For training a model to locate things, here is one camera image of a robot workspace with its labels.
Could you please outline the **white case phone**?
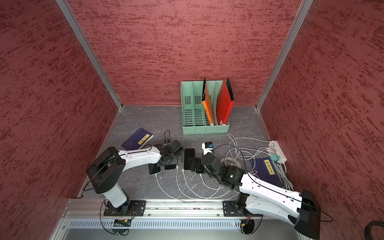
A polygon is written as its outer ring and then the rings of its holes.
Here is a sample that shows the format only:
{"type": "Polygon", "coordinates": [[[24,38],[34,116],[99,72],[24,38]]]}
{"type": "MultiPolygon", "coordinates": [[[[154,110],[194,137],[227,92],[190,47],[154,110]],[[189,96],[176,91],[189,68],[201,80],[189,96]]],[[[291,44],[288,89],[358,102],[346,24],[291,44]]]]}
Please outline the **white case phone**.
{"type": "Polygon", "coordinates": [[[195,171],[195,149],[185,149],[184,151],[184,170],[185,171],[195,171]]]}

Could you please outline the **pink case phone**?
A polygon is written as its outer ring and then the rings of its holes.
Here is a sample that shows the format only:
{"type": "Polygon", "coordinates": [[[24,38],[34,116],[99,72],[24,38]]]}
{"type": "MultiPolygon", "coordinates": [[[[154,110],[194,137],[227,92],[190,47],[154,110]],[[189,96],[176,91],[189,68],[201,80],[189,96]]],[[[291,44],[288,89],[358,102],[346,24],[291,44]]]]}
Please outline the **pink case phone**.
{"type": "Polygon", "coordinates": [[[173,165],[166,165],[164,167],[165,170],[175,170],[177,168],[177,165],[176,164],[173,164],[173,165]]]}

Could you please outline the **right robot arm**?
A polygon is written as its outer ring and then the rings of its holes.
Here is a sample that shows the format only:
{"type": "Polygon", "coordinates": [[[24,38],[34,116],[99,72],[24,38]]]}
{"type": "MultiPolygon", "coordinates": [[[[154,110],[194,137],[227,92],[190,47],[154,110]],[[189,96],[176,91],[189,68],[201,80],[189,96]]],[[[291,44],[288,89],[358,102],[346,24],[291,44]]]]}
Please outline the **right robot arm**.
{"type": "Polygon", "coordinates": [[[191,171],[207,174],[221,186],[240,193],[235,206],[243,216],[264,215],[294,226],[300,234],[320,239],[321,207],[315,195],[289,191],[252,177],[236,166],[226,166],[212,153],[190,158],[191,171]]]}

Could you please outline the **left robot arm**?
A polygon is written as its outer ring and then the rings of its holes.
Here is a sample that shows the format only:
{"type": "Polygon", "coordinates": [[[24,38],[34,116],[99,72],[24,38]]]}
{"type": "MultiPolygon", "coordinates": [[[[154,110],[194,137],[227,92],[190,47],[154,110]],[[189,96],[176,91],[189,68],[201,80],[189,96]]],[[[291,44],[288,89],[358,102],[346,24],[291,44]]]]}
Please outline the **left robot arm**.
{"type": "Polygon", "coordinates": [[[125,217],[135,212],[134,204],[118,184],[122,172],[144,165],[148,166],[150,175],[161,172],[162,168],[175,169],[183,151],[178,141],[133,151],[119,151],[115,147],[104,150],[86,172],[93,190],[108,201],[105,216],[125,217]]]}

